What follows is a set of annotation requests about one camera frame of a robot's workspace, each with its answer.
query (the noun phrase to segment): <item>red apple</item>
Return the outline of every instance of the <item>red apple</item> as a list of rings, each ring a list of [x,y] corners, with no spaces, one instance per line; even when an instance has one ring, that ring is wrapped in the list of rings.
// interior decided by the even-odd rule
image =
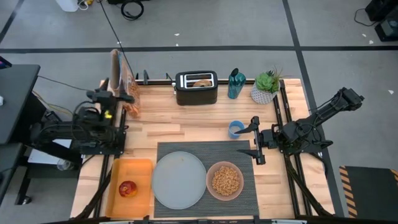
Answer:
[[[124,181],[119,186],[119,194],[122,197],[133,197],[137,194],[137,185],[133,181]]]

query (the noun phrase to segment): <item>placemat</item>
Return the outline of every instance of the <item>placemat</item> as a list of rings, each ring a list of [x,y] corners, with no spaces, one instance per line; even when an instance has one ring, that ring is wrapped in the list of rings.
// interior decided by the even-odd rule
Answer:
[[[167,218],[258,215],[259,207],[256,186],[254,185],[252,159],[250,156],[237,152],[238,149],[250,149],[249,141],[158,143],[157,161],[171,152],[184,151],[199,158],[206,171],[217,162],[232,162],[241,170],[244,177],[244,186],[241,194],[228,202],[215,199],[206,189],[202,198],[196,204],[183,210],[167,208],[155,198],[154,216],[156,218]]]

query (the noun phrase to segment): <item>toaster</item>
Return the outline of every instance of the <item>toaster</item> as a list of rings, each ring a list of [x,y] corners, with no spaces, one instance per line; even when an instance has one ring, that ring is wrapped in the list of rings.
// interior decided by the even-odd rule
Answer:
[[[177,104],[209,105],[217,102],[217,74],[214,71],[180,72],[175,76]]]

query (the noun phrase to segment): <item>gray floor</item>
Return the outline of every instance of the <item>gray floor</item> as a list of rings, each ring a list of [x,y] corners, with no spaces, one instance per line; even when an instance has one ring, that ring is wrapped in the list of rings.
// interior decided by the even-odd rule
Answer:
[[[369,0],[289,0],[301,46],[375,46],[382,43],[373,27],[353,21],[355,10]],[[0,30],[17,0],[0,0]],[[119,9],[104,4],[124,47],[175,47],[218,45],[293,46],[282,0],[152,0],[144,2],[138,21],[124,20]],[[369,22],[363,11],[358,19]],[[87,11],[65,13],[55,1],[25,0],[0,43],[1,49],[62,49],[117,47],[98,3]],[[110,55],[103,53],[1,54],[12,63],[35,63],[40,75],[82,88],[96,88],[109,76]],[[186,70],[215,70],[226,78],[238,67],[247,77],[274,65],[285,77],[301,78],[294,51],[232,50],[186,52],[128,52],[133,70],[146,69],[152,79]],[[308,76],[318,105],[343,87],[354,88],[366,99],[353,113],[341,113],[323,125],[333,168],[340,165],[398,169],[394,138],[398,108],[396,89],[398,52],[304,52]],[[388,90],[396,91],[391,95]],[[38,79],[35,91],[48,102],[74,109],[84,93]],[[13,205],[23,170],[18,170],[0,207],[5,223],[43,223],[66,220],[76,180],[35,180],[31,205]]]

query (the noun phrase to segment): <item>bowl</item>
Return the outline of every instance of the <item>bowl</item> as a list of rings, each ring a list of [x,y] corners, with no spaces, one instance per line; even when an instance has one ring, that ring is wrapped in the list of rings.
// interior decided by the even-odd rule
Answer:
[[[224,195],[217,193],[217,191],[213,188],[213,185],[212,185],[213,178],[214,178],[216,171],[218,171],[222,166],[232,168],[238,173],[238,177],[239,177],[238,190],[235,191],[230,196],[224,196]],[[226,162],[226,161],[217,162],[216,164],[212,165],[206,175],[207,190],[210,192],[210,194],[212,194],[212,196],[214,196],[218,200],[222,200],[222,201],[229,201],[229,200],[235,199],[237,196],[239,196],[239,194],[242,192],[242,189],[243,189],[243,183],[244,183],[244,180],[243,180],[243,174],[242,174],[241,170],[239,170],[239,168],[236,165],[234,165],[230,162]]]

